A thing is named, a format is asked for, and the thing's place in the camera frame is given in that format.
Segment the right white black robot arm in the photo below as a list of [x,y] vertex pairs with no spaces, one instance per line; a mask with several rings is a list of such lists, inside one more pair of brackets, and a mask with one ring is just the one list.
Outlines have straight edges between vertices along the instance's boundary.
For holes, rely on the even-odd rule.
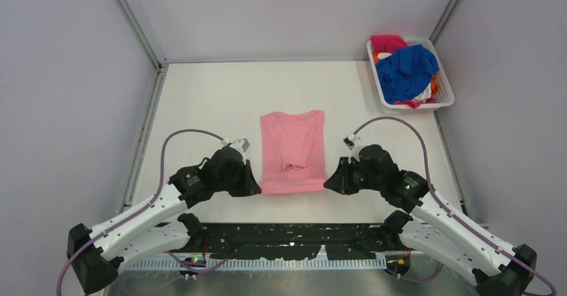
[[382,223],[382,242],[420,251],[471,283],[478,295],[523,295],[532,282],[536,252],[489,233],[440,194],[427,180],[401,170],[379,145],[355,146],[341,157],[324,187],[343,195],[374,190],[396,210]]

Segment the pink t shirt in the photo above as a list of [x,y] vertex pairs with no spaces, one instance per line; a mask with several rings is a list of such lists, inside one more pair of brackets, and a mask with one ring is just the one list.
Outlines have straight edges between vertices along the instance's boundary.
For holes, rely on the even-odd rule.
[[324,112],[273,112],[260,118],[261,191],[267,195],[302,194],[324,189]]

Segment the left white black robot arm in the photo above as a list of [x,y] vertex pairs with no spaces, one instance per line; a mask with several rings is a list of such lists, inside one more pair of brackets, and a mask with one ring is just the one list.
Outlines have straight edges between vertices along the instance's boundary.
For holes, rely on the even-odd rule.
[[234,197],[261,193],[245,152],[246,139],[228,143],[196,166],[180,168],[151,197],[106,222],[80,223],[68,234],[65,268],[72,268],[85,294],[109,286],[128,265],[161,252],[205,243],[191,207],[216,192]]

